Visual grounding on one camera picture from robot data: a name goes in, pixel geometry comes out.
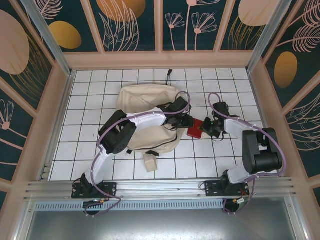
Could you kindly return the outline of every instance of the white tile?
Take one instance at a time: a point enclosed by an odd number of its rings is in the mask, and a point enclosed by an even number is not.
[[[154,85],[155,83],[153,81],[139,81],[138,85]]]
[[[105,93],[105,82],[91,82],[88,95],[103,95]]]
[[[123,82],[137,82],[138,81],[138,70],[123,70]]]
[[[197,139],[193,141],[194,154],[196,158],[214,157],[214,148],[209,139]]]
[[[106,124],[107,121],[111,118],[111,116],[115,113],[114,109],[104,109],[102,110],[101,121],[100,124]]]
[[[239,92],[241,106],[256,106],[255,96],[252,92]]]
[[[169,69],[155,69],[154,81],[167,81],[168,72],[169,72]]]
[[[171,86],[175,87],[176,89],[178,89],[179,91],[185,91],[188,92],[187,90],[187,81],[182,80],[182,81],[172,81],[171,82]]]
[[[155,179],[155,172],[147,172],[145,160],[135,160],[134,179]]]
[[[242,157],[242,148],[243,148],[242,141],[238,138],[231,139],[231,141],[232,141],[234,155],[236,157]]]
[[[96,155],[96,142],[79,142],[75,160],[93,160]]]
[[[110,161],[107,170],[104,175],[104,180],[113,180],[114,178],[114,166],[115,166],[115,161]]]
[[[192,140],[181,140],[175,148],[176,158],[194,158],[194,144]]]
[[[138,85],[137,81],[123,81],[122,82],[122,88],[128,87],[128,86],[134,86]]]
[[[121,82],[122,81],[122,70],[109,70],[106,81],[107,82]]]
[[[154,84],[156,84],[156,85],[166,85],[167,82],[166,81],[155,81]]]
[[[188,81],[186,81],[186,84],[187,84],[187,88],[188,88],[188,93],[203,93],[204,92],[202,80],[188,80]]]
[[[85,109],[87,96],[71,96],[68,110]]]
[[[192,107],[206,107],[204,93],[190,93]]]
[[[236,163],[237,166],[238,166],[239,164],[241,164],[241,163],[242,163],[242,156],[236,156],[236,157],[235,157],[235,163]]]
[[[174,159],[175,158],[175,151],[170,151],[167,153],[160,153],[159,159]]]
[[[232,68],[234,79],[248,79],[248,74],[245,68]]]
[[[193,118],[200,121],[204,121],[205,118],[208,117],[206,107],[192,107],[190,113]]]
[[[222,93],[235,93],[237,92],[234,80],[219,80],[220,89]]]
[[[83,125],[100,124],[101,110],[85,110],[83,115]]]
[[[230,68],[217,68],[216,69],[216,73],[218,75],[218,79],[219,80],[230,80],[230,79],[234,79],[232,76],[232,72]]]
[[[140,69],[139,70],[139,78],[140,81],[154,81],[154,70],[153,69]]]
[[[158,167],[158,170],[155,171],[156,179],[175,179],[176,178],[176,164],[173,158],[157,159],[156,165]]]
[[[114,180],[132,180],[134,179],[135,160],[114,161]]]
[[[235,80],[236,90],[240,92],[252,92],[249,80]]]
[[[118,95],[104,95],[103,108],[116,109],[117,99],[118,99]]]
[[[215,159],[218,177],[221,177],[225,170],[232,169],[236,166],[234,157],[217,157]]]
[[[84,174],[88,169],[90,169],[92,162],[93,161],[75,161],[71,180],[74,181],[76,179],[81,178],[82,174]]]
[[[236,92],[231,92],[231,93],[223,92],[222,99],[230,107],[240,106],[239,97]]]
[[[231,157],[234,156],[232,149],[231,140],[224,139],[223,141],[213,142],[214,155],[215,157]]]
[[[89,89],[89,83],[84,82],[84,83],[75,83],[73,84],[73,89],[72,89],[72,96],[75,95],[88,95],[88,89]]]
[[[55,160],[75,160],[77,145],[77,142],[60,142]]]
[[[217,80],[205,80],[203,81],[203,87],[205,93],[220,93],[219,82]]]
[[[82,125],[79,142],[96,142],[98,132],[99,125]]]
[[[246,121],[261,121],[258,108],[256,106],[242,106],[244,120]]]
[[[62,127],[60,142],[78,142],[80,134],[80,125]]]
[[[249,123],[252,125],[256,125],[257,127],[261,128],[261,129],[264,128],[262,121],[249,121]]]
[[[77,71],[75,75],[75,83],[89,83],[92,71]]]
[[[206,101],[206,105],[207,105],[208,107],[210,107],[209,102],[208,102],[209,94],[210,94],[210,93],[206,93],[206,94],[205,94],[205,101]],[[211,102],[212,105],[213,105],[213,104],[216,104],[216,103],[219,102],[219,98],[218,98],[216,95],[212,94],[212,95],[210,96],[210,102]]]
[[[201,68],[203,80],[217,80],[217,72],[215,68]]]
[[[92,71],[91,82],[103,82],[107,81],[107,70],[95,70]]]
[[[192,140],[193,137],[188,136],[188,129],[185,129],[184,132],[183,132],[183,134],[182,134],[181,140],[188,140],[188,139]]]
[[[176,178],[196,178],[196,162],[194,158],[179,158],[175,160]]]
[[[121,82],[107,82],[105,85],[105,95],[119,94],[121,90]]]
[[[184,69],[173,69],[170,77],[171,81],[186,80],[186,72]]]
[[[64,125],[80,125],[83,116],[84,110],[68,110],[66,111]]]
[[[92,95],[86,99],[85,109],[102,109],[103,95]]]
[[[202,80],[199,68],[187,68],[185,75],[187,80]]]
[[[218,176],[214,157],[196,158],[195,161],[198,178],[215,178]]]
[[[229,107],[229,113],[230,113],[230,115],[239,116],[239,118],[241,118],[242,120],[244,119],[244,115],[242,113],[242,109],[241,109],[240,106],[230,106]]]
[[[50,181],[70,181],[74,161],[55,161]]]
[[[125,160],[125,159],[135,159],[135,151],[133,151],[131,154],[127,153],[128,149],[124,149],[119,154],[115,155],[116,160]]]

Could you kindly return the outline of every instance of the red block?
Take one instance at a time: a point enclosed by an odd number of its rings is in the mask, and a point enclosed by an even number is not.
[[[201,127],[202,123],[203,123],[202,121],[194,118],[194,127],[188,128],[187,135],[189,137],[193,137],[193,138],[196,138],[196,139],[201,139],[202,131],[200,131],[199,128]]]

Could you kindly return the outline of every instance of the beige cloth bag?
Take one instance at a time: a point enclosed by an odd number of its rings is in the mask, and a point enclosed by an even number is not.
[[[158,105],[173,103],[179,90],[173,86],[145,84],[123,87],[116,101],[116,109],[126,114],[149,111]],[[171,131],[164,126],[152,126],[134,133],[127,148],[143,153],[144,163],[148,172],[157,170],[156,156],[146,154],[154,151],[165,154],[173,151],[181,140],[184,128]]]

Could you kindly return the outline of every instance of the flower illustration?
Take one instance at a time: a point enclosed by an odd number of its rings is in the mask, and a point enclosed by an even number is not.
[[[189,14],[190,8],[197,5],[210,5],[219,3],[220,0],[186,0],[188,4],[188,12],[186,14],[186,26],[185,26],[185,50],[188,51],[188,26],[189,26]]]
[[[10,121],[14,114],[15,105],[8,101],[7,106],[3,99],[0,100],[0,128],[8,130],[10,128]]]
[[[194,50],[197,50],[198,34],[210,33],[217,30],[217,25],[214,25],[216,19],[215,13],[203,13],[199,18],[199,12],[192,14],[192,25],[195,33]]]
[[[180,28],[185,25],[185,21],[183,21],[183,17],[181,16],[181,13],[173,13],[172,16],[170,13],[167,13],[165,15],[166,23],[168,24],[170,28],[170,34],[171,34],[171,42],[173,50],[175,51],[175,44],[174,44],[174,38],[172,36],[172,29],[174,28]]]
[[[0,130],[4,130],[4,131],[9,130],[9,131],[13,132],[14,134],[26,139],[27,138],[26,136],[14,131],[10,128],[10,122],[11,122],[12,116],[14,114],[14,108],[15,108],[15,105],[11,101],[8,101],[7,105],[6,105],[6,103],[3,99],[0,100]],[[0,142],[7,144],[13,148],[23,150],[23,147],[15,145],[15,144],[13,144],[9,141],[6,141],[2,138],[0,138]]]
[[[220,0],[186,0],[186,3],[191,7],[194,7],[196,5],[216,4],[218,2],[220,2]]]

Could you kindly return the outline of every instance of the pink circle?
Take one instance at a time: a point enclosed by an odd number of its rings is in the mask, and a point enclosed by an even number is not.
[[[6,121],[4,124],[2,124],[2,129],[3,130],[8,130],[10,128],[10,122]]]
[[[200,30],[199,28],[195,28],[195,29],[194,29],[194,32],[195,32],[195,34],[200,34],[200,33],[201,33],[201,30]]]
[[[190,7],[194,7],[197,5],[197,0],[186,0],[186,3],[190,6]]]

